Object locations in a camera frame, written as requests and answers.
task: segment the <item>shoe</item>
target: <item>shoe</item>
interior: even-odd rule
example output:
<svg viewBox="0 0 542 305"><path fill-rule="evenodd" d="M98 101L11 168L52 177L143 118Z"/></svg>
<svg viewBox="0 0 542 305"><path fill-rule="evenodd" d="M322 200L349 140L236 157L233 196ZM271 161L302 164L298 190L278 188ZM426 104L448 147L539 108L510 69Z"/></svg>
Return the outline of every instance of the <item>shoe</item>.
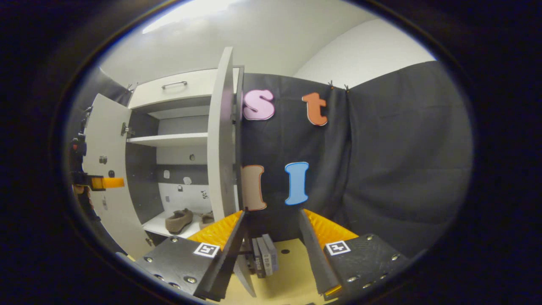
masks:
<svg viewBox="0 0 542 305"><path fill-rule="evenodd" d="M212 215L212 211L207 214L202 214L202 221L199 222L199 229L203 229L215 223L215 217Z"/></svg>
<svg viewBox="0 0 542 305"><path fill-rule="evenodd" d="M166 230L170 234L179 234L184 227L192 223L194 214L187 208L173 212L173 216L166 218Z"/></svg>

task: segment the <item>drawer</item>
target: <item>drawer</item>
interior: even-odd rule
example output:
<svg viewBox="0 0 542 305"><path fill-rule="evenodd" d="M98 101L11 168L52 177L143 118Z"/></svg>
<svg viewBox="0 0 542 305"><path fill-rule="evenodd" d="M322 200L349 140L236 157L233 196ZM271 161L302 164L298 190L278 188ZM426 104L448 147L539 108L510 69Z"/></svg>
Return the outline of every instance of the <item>drawer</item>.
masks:
<svg viewBox="0 0 542 305"><path fill-rule="evenodd" d="M128 108L136 109L165 101L211 96L216 71L217 69L207 69L186 72L138 85L132 94ZM233 68L234 93L237 92L238 75L239 68Z"/></svg>

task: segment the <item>yellow table surface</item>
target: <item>yellow table surface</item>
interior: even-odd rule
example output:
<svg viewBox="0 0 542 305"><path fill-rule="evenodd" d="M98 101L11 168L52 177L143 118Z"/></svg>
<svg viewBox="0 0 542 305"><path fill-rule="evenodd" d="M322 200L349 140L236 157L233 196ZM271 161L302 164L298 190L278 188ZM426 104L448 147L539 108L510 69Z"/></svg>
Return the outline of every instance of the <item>yellow table surface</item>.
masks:
<svg viewBox="0 0 542 305"><path fill-rule="evenodd" d="M216 304L269 304L269 305L301 305L314 302L325 304L334 300L324 301L324 297L316 291L316 282L308 260L307 249L299 239L274 243L279 269L271 276L258 278L251 275L256 297L252 297L241 284L235 274L231 276L226 298Z"/></svg>

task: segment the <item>blue letter i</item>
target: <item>blue letter i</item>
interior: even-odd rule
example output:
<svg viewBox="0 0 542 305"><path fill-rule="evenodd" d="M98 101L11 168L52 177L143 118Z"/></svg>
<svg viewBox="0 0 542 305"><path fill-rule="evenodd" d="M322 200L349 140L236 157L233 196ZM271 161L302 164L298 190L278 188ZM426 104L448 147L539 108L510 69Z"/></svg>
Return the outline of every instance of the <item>blue letter i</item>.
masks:
<svg viewBox="0 0 542 305"><path fill-rule="evenodd" d="M293 206L307 201L308 196L305 194L305 172L307 169L307 162L294 162L284 167L284 170L290 175L290 194L286 199L287 205Z"/></svg>

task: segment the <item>white shelf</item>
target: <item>white shelf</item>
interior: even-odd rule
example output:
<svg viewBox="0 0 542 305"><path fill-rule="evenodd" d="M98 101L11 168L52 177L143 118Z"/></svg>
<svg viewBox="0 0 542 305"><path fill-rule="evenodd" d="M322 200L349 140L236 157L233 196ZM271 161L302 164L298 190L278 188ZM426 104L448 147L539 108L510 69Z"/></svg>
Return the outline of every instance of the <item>white shelf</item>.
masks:
<svg viewBox="0 0 542 305"><path fill-rule="evenodd" d="M154 217L153 219L143 224L143 230L149 231L155 234L159 234L162 236L167 236L167 237L173 236L173 234L170 234L166 230L166 218L170 216L173 216L173 212L164 211L158 214L156 217ZM192 223L184 227L184 229L177 236L182 237L182 238L189 238L193 234L197 233L199 231L200 221L201 221L201 217L194 214Z"/></svg>
<svg viewBox="0 0 542 305"><path fill-rule="evenodd" d="M176 134L150 137L129 138L127 143L141 144L154 147L178 147L189 145L206 145L207 132L194 134Z"/></svg>

